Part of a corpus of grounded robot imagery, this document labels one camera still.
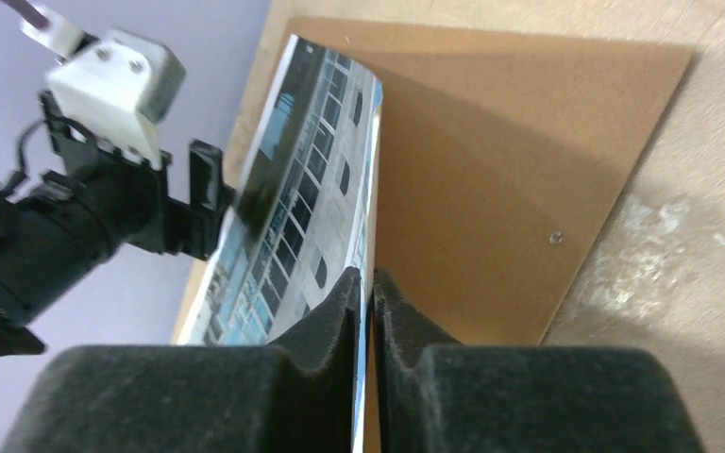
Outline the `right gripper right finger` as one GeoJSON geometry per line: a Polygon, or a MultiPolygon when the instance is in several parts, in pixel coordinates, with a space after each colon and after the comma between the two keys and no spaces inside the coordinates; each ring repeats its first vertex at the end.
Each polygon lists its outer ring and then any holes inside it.
{"type": "Polygon", "coordinates": [[[384,271],[373,341],[384,452],[701,452],[665,367],[637,348],[465,345],[384,271]]]}

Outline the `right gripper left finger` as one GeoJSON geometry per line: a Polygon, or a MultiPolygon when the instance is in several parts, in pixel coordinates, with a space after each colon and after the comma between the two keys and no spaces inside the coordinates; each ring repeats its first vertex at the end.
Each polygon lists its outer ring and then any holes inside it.
{"type": "Polygon", "coordinates": [[[306,317],[259,346],[77,346],[39,375],[6,452],[348,452],[353,267],[306,317]]]}

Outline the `building photo print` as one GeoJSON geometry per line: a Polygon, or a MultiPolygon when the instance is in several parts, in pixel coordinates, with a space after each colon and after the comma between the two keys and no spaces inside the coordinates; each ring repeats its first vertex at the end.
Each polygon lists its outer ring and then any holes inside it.
{"type": "Polygon", "coordinates": [[[236,200],[176,346],[273,342],[356,268],[353,446],[362,448],[366,300],[375,233],[382,87],[349,54],[286,38],[236,200]]]}

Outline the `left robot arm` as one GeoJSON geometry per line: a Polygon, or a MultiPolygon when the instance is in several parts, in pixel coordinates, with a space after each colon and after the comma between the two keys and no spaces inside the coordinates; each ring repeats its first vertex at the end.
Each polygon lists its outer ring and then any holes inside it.
{"type": "Polygon", "coordinates": [[[20,136],[18,167],[0,184],[0,357],[41,355],[30,323],[124,244],[207,260],[235,196],[216,146],[190,143],[181,202],[166,168],[125,158],[65,117],[51,92],[39,101],[42,118],[20,136]]]}

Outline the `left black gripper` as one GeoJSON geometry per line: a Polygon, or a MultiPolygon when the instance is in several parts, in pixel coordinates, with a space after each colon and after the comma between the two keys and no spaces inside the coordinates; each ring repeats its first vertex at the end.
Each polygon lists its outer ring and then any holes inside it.
{"type": "MultiPolygon", "coordinates": [[[[0,182],[0,326],[25,326],[124,244],[151,241],[160,250],[168,173],[135,163],[64,117],[50,92],[40,95],[61,172],[48,170],[18,197],[28,178],[25,139],[17,165],[0,182]]],[[[169,199],[166,252],[208,259],[217,249],[236,191],[223,172],[224,151],[200,140],[189,145],[190,202],[169,199]]]]}

